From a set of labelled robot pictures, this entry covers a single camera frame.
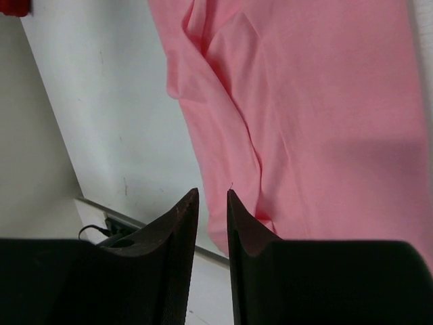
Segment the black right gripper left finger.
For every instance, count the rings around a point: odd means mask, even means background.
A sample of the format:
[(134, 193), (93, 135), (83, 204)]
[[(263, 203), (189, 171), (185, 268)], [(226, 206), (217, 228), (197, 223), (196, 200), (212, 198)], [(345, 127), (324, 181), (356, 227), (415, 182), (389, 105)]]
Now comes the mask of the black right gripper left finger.
[(199, 216), (190, 190), (107, 245), (1, 241), (2, 324), (184, 324)]

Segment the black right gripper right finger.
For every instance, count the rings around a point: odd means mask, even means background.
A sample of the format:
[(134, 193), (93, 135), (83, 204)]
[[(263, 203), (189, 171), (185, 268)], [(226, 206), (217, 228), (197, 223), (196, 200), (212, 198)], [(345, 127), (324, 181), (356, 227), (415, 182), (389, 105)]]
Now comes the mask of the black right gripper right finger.
[(283, 240), (227, 193), (236, 324), (431, 324), (432, 276), (408, 243)]

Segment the light pink t shirt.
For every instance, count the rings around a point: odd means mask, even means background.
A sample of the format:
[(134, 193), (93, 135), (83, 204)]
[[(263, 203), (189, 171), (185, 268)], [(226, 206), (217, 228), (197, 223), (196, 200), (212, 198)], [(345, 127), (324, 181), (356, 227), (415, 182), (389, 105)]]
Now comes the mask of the light pink t shirt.
[(404, 1), (150, 1), (227, 252), (226, 193), (285, 239), (432, 260), (428, 136)]

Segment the dark red folded t shirt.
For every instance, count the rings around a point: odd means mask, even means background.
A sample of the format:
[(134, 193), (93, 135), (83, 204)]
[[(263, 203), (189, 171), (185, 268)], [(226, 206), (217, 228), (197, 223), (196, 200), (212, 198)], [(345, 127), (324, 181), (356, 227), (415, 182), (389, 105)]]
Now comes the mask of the dark red folded t shirt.
[(31, 9), (31, 0), (0, 0), (0, 12), (6, 16), (25, 17)]

